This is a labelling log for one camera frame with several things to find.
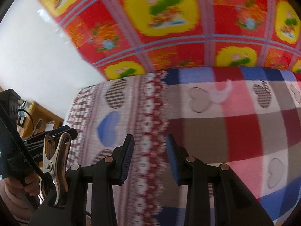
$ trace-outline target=white wall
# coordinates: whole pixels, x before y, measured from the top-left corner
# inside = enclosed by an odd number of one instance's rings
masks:
[[[0,23],[0,86],[65,118],[79,89],[105,79],[39,9],[38,0],[15,0]]]

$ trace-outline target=blue heart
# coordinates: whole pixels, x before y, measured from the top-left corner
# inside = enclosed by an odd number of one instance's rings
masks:
[[[105,147],[112,147],[116,141],[115,126],[119,122],[119,113],[109,113],[97,127],[98,137]]]

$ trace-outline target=human hand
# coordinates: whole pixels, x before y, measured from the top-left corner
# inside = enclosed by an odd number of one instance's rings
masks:
[[[37,196],[40,193],[40,180],[36,173],[31,173],[25,178],[25,187],[14,177],[7,177],[3,179],[8,191],[12,194],[29,193],[31,196]]]

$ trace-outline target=person's arm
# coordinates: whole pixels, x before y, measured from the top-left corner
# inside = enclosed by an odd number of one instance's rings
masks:
[[[26,193],[37,196],[40,193],[40,180],[36,173],[25,178],[25,187],[14,177],[0,180],[0,196],[4,203],[20,222],[27,224],[34,214],[34,210],[25,197]]]

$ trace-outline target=wooden cabinet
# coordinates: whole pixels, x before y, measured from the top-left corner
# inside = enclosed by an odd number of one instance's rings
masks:
[[[34,127],[36,126],[37,122],[39,119],[43,120],[43,124],[41,128],[39,129],[39,133],[45,131],[45,125],[50,122],[54,121],[54,127],[53,129],[56,129],[58,127],[61,127],[63,125],[64,120],[57,115],[53,114],[49,110],[45,109],[44,107],[40,106],[37,102],[33,102],[30,107],[29,111],[31,117],[33,118],[33,125]],[[29,116],[25,113],[26,120],[24,123],[23,128],[19,127],[19,134],[22,138],[26,138],[31,135],[33,132],[32,124],[31,124],[31,119]]]

